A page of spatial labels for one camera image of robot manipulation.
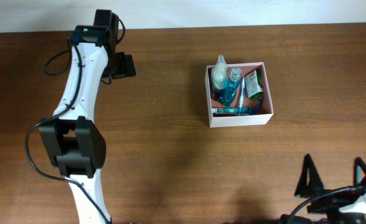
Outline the blue white toothbrush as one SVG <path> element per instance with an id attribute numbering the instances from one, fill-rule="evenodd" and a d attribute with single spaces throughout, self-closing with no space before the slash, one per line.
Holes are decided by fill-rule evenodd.
<path id="1" fill-rule="evenodd" d="M 239 116 L 241 116 L 241 113 L 242 113 L 244 94 L 245 94 L 245 77 L 242 77 L 241 87 L 240 87 L 239 105 L 238 105 L 238 107 L 239 107 L 238 115 Z"/>

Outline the green Dettol soap box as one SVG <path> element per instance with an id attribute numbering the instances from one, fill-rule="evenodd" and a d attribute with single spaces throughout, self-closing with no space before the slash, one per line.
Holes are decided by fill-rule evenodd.
<path id="1" fill-rule="evenodd" d="M 245 76 L 246 92 L 251 100 L 263 98 L 264 90 L 260 70 L 254 70 Z"/>

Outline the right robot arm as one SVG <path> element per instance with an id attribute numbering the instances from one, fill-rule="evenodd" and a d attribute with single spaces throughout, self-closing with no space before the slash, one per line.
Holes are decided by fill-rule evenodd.
<path id="1" fill-rule="evenodd" d="M 294 193 L 305 199 L 290 214 L 282 214 L 279 224 L 366 224 L 366 163 L 354 161 L 354 182 L 347 187 L 325 189 L 310 154 L 303 160 Z"/>

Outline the blue disposable razor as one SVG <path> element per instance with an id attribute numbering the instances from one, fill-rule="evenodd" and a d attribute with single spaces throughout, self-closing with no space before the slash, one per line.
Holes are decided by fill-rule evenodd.
<path id="1" fill-rule="evenodd" d="M 254 108 L 251 109 L 251 115 L 256 115 L 257 114 L 257 112 L 259 111 L 259 109 L 261 108 L 261 106 L 263 104 L 264 98 L 261 97 L 258 100 L 259 100 L 259 103 Z"/>

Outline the red green toothpaste tube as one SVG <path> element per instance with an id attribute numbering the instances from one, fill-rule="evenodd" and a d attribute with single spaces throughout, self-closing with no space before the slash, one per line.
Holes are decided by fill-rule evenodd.
<path id="1" fill-rule="evenodd" d="M 252 107 L 212 108 L 213 114 L 251 115 Z"/>

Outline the teal mouthwash bottle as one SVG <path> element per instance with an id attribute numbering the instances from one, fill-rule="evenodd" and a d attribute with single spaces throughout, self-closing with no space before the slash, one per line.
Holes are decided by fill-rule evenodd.
<path id="1" fill-rule="evenodd" d="M 242 70 L 238 67 L 235 67 L 230 72 L 230 76 L 227 80 L 226 89 L 221 99 L 221 103 L 224 106 L 230 106 L 232 101 L 235 99 L 235 95 L 237 93 L 237 89 L 241 84 L 242 80 Z"/>

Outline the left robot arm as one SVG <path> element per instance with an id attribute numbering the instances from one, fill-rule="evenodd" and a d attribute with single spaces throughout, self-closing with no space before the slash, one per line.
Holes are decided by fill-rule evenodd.
<path id="1" fill-rule="evenodd" d="M 34 125 L 58 181 L 69 184 L 80 223 L 111 223 L 101 186 L 106 142 L 95 126 L 95 101 L 101 83 L 134 77 L 133 58 L 117 52 L 123 25 L 111 10 L 98 9 L 93 25 L 76 26 L 67 40 L 67 84 L 52 117 Z"/>

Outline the foam soap pump bottle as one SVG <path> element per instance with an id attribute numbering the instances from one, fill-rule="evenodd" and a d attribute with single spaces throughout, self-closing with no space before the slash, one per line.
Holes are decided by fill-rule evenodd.
<path id="1" fill-rule="evenodd" d="M 223 55 L 218 56 L 216 66 L 211 70 L 210 92 L 211 97 L 215 101 L 220 101 L 224 94 L 227 84 L 227 63 Z"/>

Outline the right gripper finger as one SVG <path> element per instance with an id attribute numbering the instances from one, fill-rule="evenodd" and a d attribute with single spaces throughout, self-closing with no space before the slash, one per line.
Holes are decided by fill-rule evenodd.
<path id="1" fill-rule="evenodd" d="M 354 185 L 366 186 L 366 163 L 361 157 L 354 161 Z"/>
<path id="2" fill-rule="evenodd" d="M 294 196 L 299 198 L 310 198 L 322 194 L 323 191 L 324 185 L 311 155 L 306 154 L 304 156 L 302 171 Z"/>

